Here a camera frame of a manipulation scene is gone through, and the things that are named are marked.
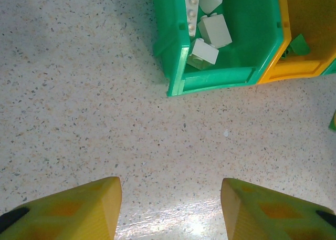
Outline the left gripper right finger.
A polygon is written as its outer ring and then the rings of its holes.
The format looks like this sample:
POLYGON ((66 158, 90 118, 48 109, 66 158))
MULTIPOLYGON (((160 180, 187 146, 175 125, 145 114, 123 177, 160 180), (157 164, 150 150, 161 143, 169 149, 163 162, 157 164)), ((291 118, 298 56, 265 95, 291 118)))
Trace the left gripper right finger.
POLYGON ((228 240, 336 240, 336 213, 234 178, 224 178, 221 206, 228 240))

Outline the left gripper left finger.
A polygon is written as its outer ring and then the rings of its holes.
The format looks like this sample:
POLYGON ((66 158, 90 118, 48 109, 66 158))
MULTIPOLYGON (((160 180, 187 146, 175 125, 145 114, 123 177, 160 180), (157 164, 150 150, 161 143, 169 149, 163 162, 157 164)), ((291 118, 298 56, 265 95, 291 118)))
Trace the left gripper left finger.
POLYGON ((122 200, 111 176, 45 196, 0 216, 0 240, 114 240, 122 200))

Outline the small green lego brick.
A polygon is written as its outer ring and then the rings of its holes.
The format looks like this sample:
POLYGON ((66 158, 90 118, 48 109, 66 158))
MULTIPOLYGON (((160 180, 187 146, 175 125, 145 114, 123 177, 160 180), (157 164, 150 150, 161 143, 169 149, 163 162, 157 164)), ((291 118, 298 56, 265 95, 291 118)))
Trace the small green lego brick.
POLYGON ((308 43, 306 42, 303 34, 299 34, 290 42, 281 57, 286 58, 288 55, 305 56, 309 53, 310 47, 308 46, 308 43))

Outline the cream white lego brick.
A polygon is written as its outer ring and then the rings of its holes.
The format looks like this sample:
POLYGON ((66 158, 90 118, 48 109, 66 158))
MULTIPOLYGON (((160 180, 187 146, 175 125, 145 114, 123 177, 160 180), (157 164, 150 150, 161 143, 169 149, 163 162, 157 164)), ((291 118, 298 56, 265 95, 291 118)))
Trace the cream white lego brick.
POLYGON ((204 15, 197 24, 201 38, 207 44, 219 49, 232 43, 223 14, 213 13, 211 16, 204 15))

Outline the large white lego brick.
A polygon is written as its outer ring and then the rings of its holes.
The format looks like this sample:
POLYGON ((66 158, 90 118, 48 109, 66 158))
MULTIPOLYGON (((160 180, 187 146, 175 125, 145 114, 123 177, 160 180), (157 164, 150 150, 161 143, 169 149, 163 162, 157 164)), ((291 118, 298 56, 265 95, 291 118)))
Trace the large white lego brick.
POLYGON ((200 0, 185 0, 187 29, 191 38, 195 37, 197 26, 197 14, 200 0))

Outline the green plastic bin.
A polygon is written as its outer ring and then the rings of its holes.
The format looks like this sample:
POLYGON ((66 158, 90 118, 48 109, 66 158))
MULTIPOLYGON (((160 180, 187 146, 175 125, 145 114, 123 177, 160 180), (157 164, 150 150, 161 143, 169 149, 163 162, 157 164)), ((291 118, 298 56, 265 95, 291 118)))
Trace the green plastic bin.
POLYGON ((216 13, 225 18, 232 43, 219 49, 216 64, 199 70, 187 63, 185 0, 153 0, 158 39, 154 54, 169 79, 168 96, 249 86, 258 82, 284 41, 279 0, 223 0, 216 13))
POLYGON ((330 63, 330 65, 323 71, 321 76, 324 75, 329 75, 329 74, 334 74, 336 73, 336 58, 334 59, 333 62, 330 63))

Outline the yellow plastic bin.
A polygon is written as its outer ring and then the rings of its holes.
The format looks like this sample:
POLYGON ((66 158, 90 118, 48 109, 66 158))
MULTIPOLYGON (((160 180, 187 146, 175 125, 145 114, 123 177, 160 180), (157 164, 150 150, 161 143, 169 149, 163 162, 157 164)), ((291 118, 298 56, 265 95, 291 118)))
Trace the yellow plastic bin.
POLYGON ((283 42, 259 83, 320 76, 336 58, 336 0, 279 0, 279 7, 283 42), (282 58, 299 34, 310 53, 282 58))

